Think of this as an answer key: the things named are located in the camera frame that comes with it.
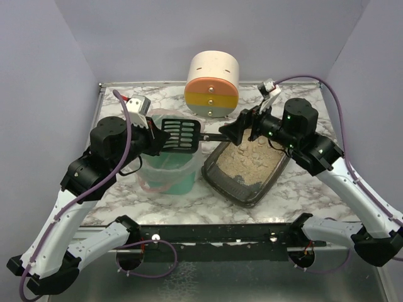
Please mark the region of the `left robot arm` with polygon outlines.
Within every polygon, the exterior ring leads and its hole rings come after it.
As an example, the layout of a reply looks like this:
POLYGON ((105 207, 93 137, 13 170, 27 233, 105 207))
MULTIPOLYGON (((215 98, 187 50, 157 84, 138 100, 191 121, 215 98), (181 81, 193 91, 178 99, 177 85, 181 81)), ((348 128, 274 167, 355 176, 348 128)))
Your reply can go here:
POLYGON ((123 215, 102 232, 71 244, 83 219, 116 183, 116 174, 141 154, 159 154, 169 140, 170 134, 158 129, 151 118, 146 123, 147 128, 142 128, 110 116, 91 130, 90 145, 69 165, 40 234, 24 254, 8 260, 8 269, 21 277, 23 301, 28 301, 25 288, 35 295, 34 301, 63 293, 92 261, 111 249, 142 240, 139 224, 123 215))

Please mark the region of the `dark litter box tray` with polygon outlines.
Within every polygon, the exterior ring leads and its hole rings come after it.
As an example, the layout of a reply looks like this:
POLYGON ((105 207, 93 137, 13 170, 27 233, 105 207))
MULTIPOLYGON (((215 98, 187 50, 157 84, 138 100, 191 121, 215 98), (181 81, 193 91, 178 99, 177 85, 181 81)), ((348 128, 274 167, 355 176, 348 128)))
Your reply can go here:
POLYGON ((244 132, 238 146, 222 142, 201 168, 204 180, 220 195, 243 208, 255 207, 274 186, 289 162, 280 145, 244 132))

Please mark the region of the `black slotted litter scoop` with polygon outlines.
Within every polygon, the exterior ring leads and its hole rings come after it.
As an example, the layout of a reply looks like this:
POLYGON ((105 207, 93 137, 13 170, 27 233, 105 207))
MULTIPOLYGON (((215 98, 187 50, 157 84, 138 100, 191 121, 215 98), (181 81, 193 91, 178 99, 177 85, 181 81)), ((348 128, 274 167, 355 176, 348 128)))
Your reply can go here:
POLYGON ((200 142, 228 142, 223 134, 202 133, 201 123, 197 120, 164 118, 161 130, 170 137, 162 148, 162 152, 194 154, 200 142))

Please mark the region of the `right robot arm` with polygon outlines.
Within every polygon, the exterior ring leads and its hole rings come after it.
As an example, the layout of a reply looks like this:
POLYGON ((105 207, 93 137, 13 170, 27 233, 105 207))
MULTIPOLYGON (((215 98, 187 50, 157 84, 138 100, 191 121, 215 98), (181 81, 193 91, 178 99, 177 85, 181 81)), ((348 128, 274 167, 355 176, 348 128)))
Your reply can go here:
POLYGON ((302 98, 286 101, 282 118, 261 111, 258 106, 243 110, 237 119, 219 128, 234 145, 240 145, 244 131, 250 141, 265 137, 281 145, 285 153, 311 176, 331 188, 357 215, 358 222, 341 222, 301 214, 289 229, 290 239, 300 246, 314 242, 334 243, 353 249, 361 259, 382 267, 402 249, 402 213, 388 207, 384 213, 353 177, 346 156, 330 138, 316 131, 318 111, 302 98))

